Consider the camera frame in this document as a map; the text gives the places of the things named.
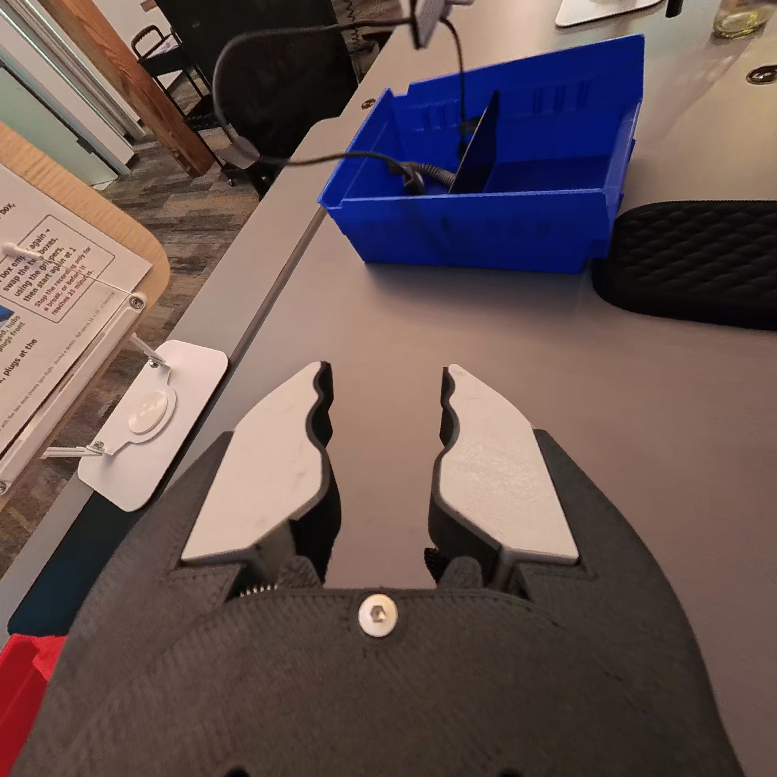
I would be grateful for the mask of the instruction sheet on stand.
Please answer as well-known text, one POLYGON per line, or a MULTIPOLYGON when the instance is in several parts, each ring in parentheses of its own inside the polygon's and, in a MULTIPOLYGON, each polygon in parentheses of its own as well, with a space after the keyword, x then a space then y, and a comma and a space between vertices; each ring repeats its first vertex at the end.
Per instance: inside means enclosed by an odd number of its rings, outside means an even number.
POLYGON ((74 396, 72 403, 62 413, 48 437, 25 463, 15 482, 2 490, 1 509, 5 509, 12 497, 22 492, 22 485, 30 471, 36 471, 44 450, 51 445, 70 421, 75 411, 84 403, 87 394, 96 386, 120 351, 128 345, 130 335, 159 300, 170 282, 170 263, 161 243, 149 230, 119 209, 102 194, 88 187, 83 181, 64 169, 43 151, 26 141, 5 123, 1 124, 2 165, 27 181, 32 187, 53 199, 65 210, 85 221, 92 228, 111 238, 124 248, 150 263, 151 269, 138 286, 138 293, 145 295, 147 304, 130 329, 113 346, 102 364, 89 375, 74 396))

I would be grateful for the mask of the wooden support column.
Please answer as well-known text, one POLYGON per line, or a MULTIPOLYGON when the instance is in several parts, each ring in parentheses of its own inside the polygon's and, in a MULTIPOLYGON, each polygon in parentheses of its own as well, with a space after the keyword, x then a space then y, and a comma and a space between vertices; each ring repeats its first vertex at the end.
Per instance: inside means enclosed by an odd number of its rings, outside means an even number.
POLYGON ((42 1, 54 21, 191 177, 216 162, 93 1, 42 1))

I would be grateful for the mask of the white laptop stand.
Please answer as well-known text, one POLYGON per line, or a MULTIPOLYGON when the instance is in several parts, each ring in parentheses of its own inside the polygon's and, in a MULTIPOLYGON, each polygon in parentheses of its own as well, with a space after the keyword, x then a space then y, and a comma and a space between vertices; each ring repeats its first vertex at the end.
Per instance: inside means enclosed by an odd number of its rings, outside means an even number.
POLYGON ((637 13, 663 1, 562 1, 555 19, 557 29, 610 19, 618 15, 637 13))

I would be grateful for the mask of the red storage bin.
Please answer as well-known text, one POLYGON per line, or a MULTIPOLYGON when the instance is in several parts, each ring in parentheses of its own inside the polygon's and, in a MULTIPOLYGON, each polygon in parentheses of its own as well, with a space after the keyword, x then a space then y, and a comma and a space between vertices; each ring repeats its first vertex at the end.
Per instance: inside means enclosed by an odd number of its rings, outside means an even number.
POLYGON ((1 652, 1 775, 9 775, 40 711, 66 636, 15 634, 1 652))

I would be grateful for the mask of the blue storage bin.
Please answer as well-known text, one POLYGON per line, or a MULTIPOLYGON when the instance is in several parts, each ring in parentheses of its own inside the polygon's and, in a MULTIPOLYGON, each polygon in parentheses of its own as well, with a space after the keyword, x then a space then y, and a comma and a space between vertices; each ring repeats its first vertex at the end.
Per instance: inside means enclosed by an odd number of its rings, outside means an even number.
POLYGON ((577 274, 606 255, 643 100, 645 39, 621 36, 386 89, 351 141, 450 171, 408 193, 343 159, 318 202, 366 263, 577 274))

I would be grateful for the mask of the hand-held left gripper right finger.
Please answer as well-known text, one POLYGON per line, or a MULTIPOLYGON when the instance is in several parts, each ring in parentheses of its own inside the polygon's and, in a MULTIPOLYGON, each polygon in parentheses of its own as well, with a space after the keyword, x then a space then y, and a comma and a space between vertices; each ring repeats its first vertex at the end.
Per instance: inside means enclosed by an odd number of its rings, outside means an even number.
POLYGON ((428 518, 436 549, 475 559, 493 588, 521 563, 576 566, 580 551, 529 420, 458 364, 443 370, 441 408, 428 518))

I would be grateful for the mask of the clear drink bottle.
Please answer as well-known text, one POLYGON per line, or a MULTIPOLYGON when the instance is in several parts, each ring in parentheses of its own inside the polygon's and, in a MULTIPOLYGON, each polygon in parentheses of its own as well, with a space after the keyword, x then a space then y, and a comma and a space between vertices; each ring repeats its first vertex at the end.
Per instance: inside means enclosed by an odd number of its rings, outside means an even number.
POLYGON ((735 40, 761 31, 775 15, 776 1, 721 1, 715 12, 712 35, 735 40))

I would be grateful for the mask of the white stand base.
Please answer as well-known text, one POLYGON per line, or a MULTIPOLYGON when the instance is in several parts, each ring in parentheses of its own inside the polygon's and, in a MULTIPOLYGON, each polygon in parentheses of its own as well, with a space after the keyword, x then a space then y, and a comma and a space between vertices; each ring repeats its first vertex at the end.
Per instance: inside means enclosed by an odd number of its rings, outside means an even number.
POLYGON ((122 511, 142 508, 157 490, 228 368, 219 350, 168 340, 129 344, 147 363, 96 438, 50 447, 42 459, 79 459, 79 479, 122 511))

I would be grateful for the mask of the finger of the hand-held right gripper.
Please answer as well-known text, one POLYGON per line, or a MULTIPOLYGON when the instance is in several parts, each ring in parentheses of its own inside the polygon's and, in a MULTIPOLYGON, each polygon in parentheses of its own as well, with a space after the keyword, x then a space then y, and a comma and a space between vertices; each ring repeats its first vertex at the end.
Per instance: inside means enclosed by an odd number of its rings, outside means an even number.
POLYGON ((474 1, 412 1, 412 38, 422 50, 431 42, 438 24, 448 19, 453 7, 470 6, 474 1))

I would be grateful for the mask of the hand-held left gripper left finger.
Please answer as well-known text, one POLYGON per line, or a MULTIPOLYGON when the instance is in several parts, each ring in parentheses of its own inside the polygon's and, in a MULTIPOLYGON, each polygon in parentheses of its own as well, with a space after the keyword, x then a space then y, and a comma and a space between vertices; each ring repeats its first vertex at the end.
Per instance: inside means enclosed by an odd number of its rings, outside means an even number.
POLYGON ((238 563, 262 587, 293 557, 325 580, 341 526, 327 445, 333 371, 314 361, 261 399, 236 425, 181 561, 238 563))

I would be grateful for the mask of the black quilted wrist rest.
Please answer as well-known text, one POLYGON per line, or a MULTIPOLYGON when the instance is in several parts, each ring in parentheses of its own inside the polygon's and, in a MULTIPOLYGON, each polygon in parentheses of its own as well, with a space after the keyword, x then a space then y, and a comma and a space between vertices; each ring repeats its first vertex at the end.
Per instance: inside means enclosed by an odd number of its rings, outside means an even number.
POLYGON ((776 202, 682 200, 615 221, 591 263, 598 296, 627 312, 776 331, 776 202))

